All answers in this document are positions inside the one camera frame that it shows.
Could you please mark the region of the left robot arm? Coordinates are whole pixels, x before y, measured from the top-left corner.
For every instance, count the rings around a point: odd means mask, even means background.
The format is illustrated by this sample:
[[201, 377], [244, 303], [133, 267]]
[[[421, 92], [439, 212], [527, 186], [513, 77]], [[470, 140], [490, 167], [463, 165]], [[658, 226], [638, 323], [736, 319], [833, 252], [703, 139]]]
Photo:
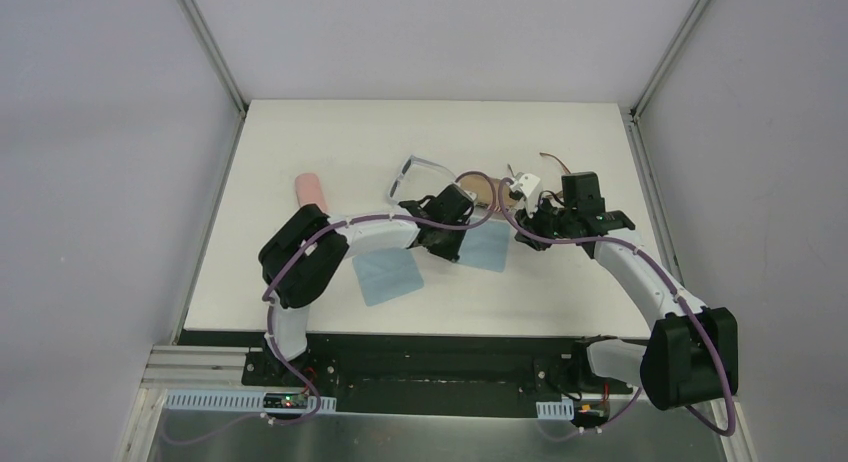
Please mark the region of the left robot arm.
[[388, 213], [335, 221], [316, 204], [298, 211], [260, 249], [267, 284], [266, 371], [281, 386], [297, 384], [305, 372], [309, 306], [327, 289], [340, 264], [386, 249], [422, 247], [455, 262], [473, 212], [473, 199], [451, 184], [435, 196], [402, 201]]

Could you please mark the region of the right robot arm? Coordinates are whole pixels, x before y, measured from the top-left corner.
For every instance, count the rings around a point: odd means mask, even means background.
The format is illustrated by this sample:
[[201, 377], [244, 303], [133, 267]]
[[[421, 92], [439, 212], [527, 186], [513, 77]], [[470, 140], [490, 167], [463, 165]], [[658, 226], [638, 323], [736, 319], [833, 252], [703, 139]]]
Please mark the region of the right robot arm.
[[581, 247], [620, 285], [650, 330], [644, 342], [613, 336], [581, 341], [567, 366], [572, 386], [590, 392], [606, 379], [626, 382], [659, 410], [731, 402], [739, 383], [734, 315], [687, 292], [653, 259], [634, 222], [607, 208], [596, 173], [566, 174], [561, 184], [561, 197], [549, 199], [531, 174], [508, 183], [515, 206], [506, 215], [516, 240], [537, 251]]

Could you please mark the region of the white frame sunglasses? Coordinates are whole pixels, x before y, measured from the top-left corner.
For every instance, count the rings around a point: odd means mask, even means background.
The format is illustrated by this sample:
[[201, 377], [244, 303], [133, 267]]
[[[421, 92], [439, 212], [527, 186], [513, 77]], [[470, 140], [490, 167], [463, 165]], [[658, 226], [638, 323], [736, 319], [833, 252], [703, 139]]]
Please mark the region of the white frame sunglasses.
[[390, 183], [386, 198], [392, 204], [419, 200], [425, 196], [437, 195], [455, 179], [456, 174], [444, 165], [410, 155]]

